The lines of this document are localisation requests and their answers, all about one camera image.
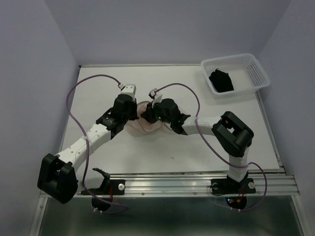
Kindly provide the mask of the black bra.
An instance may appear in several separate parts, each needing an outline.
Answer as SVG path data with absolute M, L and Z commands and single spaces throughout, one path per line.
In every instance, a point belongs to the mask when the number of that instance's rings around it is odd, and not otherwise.
M 232 80 L 228 73 L 216 69 L 209 76 L 209 80 L 212 83 L 216 92 L 223 93 L 228 91 L 234 91 Z

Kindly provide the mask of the pink bra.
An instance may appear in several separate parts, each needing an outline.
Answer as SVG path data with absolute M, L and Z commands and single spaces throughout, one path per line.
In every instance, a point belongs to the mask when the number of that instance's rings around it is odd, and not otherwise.
M 157 121 L 155 123 L 150 123 L 146 119 L 146 110 L 147 110 L 147 105 L 149 104 L 149 101 L 142 101 L 137 104 L 137 116 L 139 119 L 137 120 L 140 128 L 145 132 L 145 133 L 154 133 L 161 129 L 162 127 L 162 122 Z

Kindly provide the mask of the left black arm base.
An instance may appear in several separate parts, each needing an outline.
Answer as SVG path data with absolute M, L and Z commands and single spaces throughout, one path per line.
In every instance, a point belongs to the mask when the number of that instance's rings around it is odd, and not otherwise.
M 126 181 L 113 179 L 100 168 L 92 168 L 85 179 L 87 189 L 95 195 L 122 196 L 125 194 Z

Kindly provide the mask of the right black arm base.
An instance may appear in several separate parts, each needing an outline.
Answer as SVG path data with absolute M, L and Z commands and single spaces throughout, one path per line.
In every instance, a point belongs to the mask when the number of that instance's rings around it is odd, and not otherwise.
M 217 178 L 211 180 L 211 193 L 214 195 L 232 195 L 232 194 L 254 194 L 256 193 L 255 184 L 252 178 L 244 178 L 236 182 L 230 177 Z

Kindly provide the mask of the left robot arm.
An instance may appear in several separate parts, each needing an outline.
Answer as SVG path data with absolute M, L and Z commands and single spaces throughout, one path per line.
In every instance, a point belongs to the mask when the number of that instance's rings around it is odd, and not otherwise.
M 83 137 L 56 155 L 43 157 L 37 187 L 62 204 L 69 202 L 78 190 L 77 170 L 88 163 L 91 156 L 103 144 L 120 133 L 126 123 L 138 119 L 135 95 L 121 92 L 114 105 L 98 118 Z

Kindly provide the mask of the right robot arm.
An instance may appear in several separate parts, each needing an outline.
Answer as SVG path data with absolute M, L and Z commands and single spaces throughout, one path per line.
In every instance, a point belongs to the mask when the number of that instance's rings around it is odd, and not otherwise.
M 167 123 L 179 135 L 215 136 L 229 157 L 227 188 L 237 192 L 244 187 L 248 174 L 248 148 L 254 133 L 234 113 L 228 111 L 220 117 L 192 117 L 182 113 L 174 100 L 166 98 L 148 103 L 140 116 L 150 124 L 158 121 Z

